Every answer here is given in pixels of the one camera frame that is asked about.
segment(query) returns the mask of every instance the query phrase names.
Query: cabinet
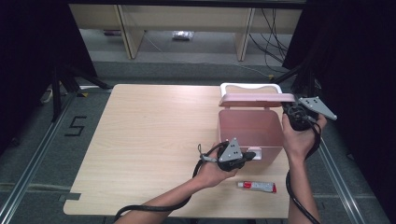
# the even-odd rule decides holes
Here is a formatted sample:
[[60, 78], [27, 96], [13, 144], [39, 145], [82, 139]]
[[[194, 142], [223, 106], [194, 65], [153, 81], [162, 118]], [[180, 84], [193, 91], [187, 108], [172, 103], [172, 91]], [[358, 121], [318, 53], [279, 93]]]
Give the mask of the cabinet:
[[[233, 33], [238, 61], [244, 61], [249, 33], [271, 33], [272, 9], [250, 7], [156, 7], [69, 5], [81, 29], [121, 30], [127, 55], [136, 57], [147, 30]], [[276, 32], [294, 33], [301, 10], [277, 9]]]

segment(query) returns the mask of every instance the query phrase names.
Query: electric cord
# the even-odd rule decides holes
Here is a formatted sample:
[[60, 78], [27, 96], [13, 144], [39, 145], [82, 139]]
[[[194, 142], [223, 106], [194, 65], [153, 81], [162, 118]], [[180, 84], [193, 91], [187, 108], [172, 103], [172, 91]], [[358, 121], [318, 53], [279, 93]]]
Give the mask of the electric cord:
[[282, 50], [287, 51], [287, 49], [284, 49], [284, 48], [282, 48], [282, 47], [280, 47], [280, 46], [278, 46], [278, 45], [275, 45], [275, 44], [271, 43], [270, 40], [268, 40], [262, 33], [260, 33], [260, 35], [261, 35], [262, 38], [265, 40], [265, 42], [268, 42], [269, 45], [271, 45], [272, 47], [274, 47], [274, 48], [280, 48], [280, 49], [282, 49]]
[[282, 61], [281, 59], [279, 59], [278, 57], [276, 57], [275, 54], [271, 53], [271, 52], [268, 51], [267, 49], [263, 48], [259, 43], [257, 43], [256, 40], [253, 38], [253, 36], [252, 36], [251, 34], [249, 34], [249, 36], [250, 36], [251, 40], [253, 41], [253, 43], [256, 45], [256, 47], [257, 47], [259, 50], [261, 50], [261, 51], [264, 52], [264, 61], [265, 61], [265, 65], [266, 65], [270, 70], [272, 70], [272, 71], [274, 71], [274, 72], [285, 73], [285, 72], [282, 72], [282, 71], [278, 71], [278, 70], [272, 68], [270, 65], [268, 65], [266, 55], [271, 56], [272, 58], [274, 58], [275, 60], [279, 61], [280, 63], [283, 63], [283, 61]]
[[[314, 131], [315, 134], [315, 143], [312, 146], [312, 148], [308, 151], [305, 159], [308, 159], [310, 156], [312, 156], [312, 154], [314, 154], [319, 147], [320, 144], [320, 134], [321, 134], [321, 129], [320, 126], [317, 123], [312, 123], [311, 121], [309, 121], [308, 119], [305, 119], [305, 121], [307, 121], [310, 124], [311, 129]], [[291, 183], [290, 183], [290, 171], [288, 171], [287, 175], [286, 175], [286, 189], [288, 191], [288, 194], [291, 198], [291, 200], [294, 202], [294, 204], [297, 206], [297, 208], [313, 223], [313, 224], [320, 224], [319, 221], [317, 221], [315, 219], [314, 216], [312, 216], [312, 214], [310, 214], [304, 207], [303, 205], [300, 203], [300, 201], [297, 199], [297, 197], [295, 196], [292, 188], [291, 188]]]
[[267, 19], [267, 16], [265, 15], [265, 12], [264, 12], [263, 8], [262, 8], [262, 15], [264, 16], [265, 21], [267, 22], [267, 25], [268, 25], [268, 27], [270, 28], [270, 31], [271, 31], [270, 36], [269, 36], [267, 42], [268, 42], [268, 43], [270, 42], [271, 36], [273, 35], [273, 36], [274, 36], [274, 39], [276, 40], [277, 47], [278, 47], [278, 49], [279, 49], [279, 53], [281, 54], [281, 56], [282, 56], [282, 55], [286, 56], [286, 54], [285, 54], [285, 52], [283, 52], [283, 50], [287, 51], [288, 48], [287, 48], [284, 44], [282, 44], [282, 43], [279, 41], [279, 39], [277, 38], [277, 33], [276, 33], [276, 9], [273, 8], [272, 11], [273, 11], [273, 24], [272, 24], [272, 26], [271, 26], [270, 22], [269, 22], [268, 19]]
[[[208, 157], [215, 149], [217, 149], [219, 147], [226, 147], [226, 144], [227, 144], [226, 142], [219, 143], [219, 144], [215, 145], [214, 147], [212, 147], [208, 152], [206, 152], [203, 155]], [[194, 172], [192, 174], [192, 178], [194, 178], [198, 174], [202, 164], [203, 164], [203, 161], [198, 160], [197, 164], [195, 165]], [[186, 205], [190, 201], [190, 198], [191, 198], [191, 196], [189, 196], [187, 199], [185, 199], [181, 203], [178, 203], [175, 205], [169, 205], [169, 206], [151, 206], [151, 205], [142, 205], [142, 204], [127, 205], [125, 207], [122, 207], [117, 212], [117, 214], [114, 217], [114, 222], [116, 222], [121, 217], [121, 215], [127, 211], [136, 210], [136, 211], [148, 211], [148, 212], [171, 212], [171, 211], [177, 210], [177, 209], [183, 207], [184, 205]]]

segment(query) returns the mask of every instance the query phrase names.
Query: person's right hand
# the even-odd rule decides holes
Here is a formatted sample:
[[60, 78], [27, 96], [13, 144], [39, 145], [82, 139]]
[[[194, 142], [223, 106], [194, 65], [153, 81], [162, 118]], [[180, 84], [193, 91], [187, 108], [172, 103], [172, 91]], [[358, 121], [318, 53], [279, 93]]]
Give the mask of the person's right hand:
[[[318, 115], [317, 124], [323, 131], [326, 126], [327, 120], [323, 115]], [[289, 160], [304, 161], [309, 150], [315, 144], [315, 134], [312, 129], [306, 131], [297, 132], [294, 131], [290, 126], [289, 118], [286, 114], [282, 117], [283, 125], [283, 148], [285, 148]]]

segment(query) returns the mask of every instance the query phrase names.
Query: pink box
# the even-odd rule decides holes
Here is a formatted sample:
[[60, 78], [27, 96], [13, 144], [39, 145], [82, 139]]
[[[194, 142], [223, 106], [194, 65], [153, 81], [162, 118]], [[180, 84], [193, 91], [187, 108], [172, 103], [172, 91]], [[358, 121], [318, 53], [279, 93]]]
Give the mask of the pink box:
[[272, 163], [283, 148], [279, 116], [271, 110], [271, 107], [281, 106], [280, 102], [294, 102], [294, 96], [288, 93], [223, 93], [219, 106], [225, 108], [219, 112], [218, 139], [223, 142], [236, 138], [243, 152], [256, 152], [255, 162]]

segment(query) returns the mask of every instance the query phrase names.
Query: glue tube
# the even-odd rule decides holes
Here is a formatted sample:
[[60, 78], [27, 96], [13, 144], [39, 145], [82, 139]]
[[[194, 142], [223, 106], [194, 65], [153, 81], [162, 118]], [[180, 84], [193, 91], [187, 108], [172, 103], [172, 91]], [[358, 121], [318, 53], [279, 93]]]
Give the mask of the glue tube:
[[241, 181], [237, 182], [237, 186], [240, 189], [250, 189], [276, 193], [276, 185], [273, 182]]

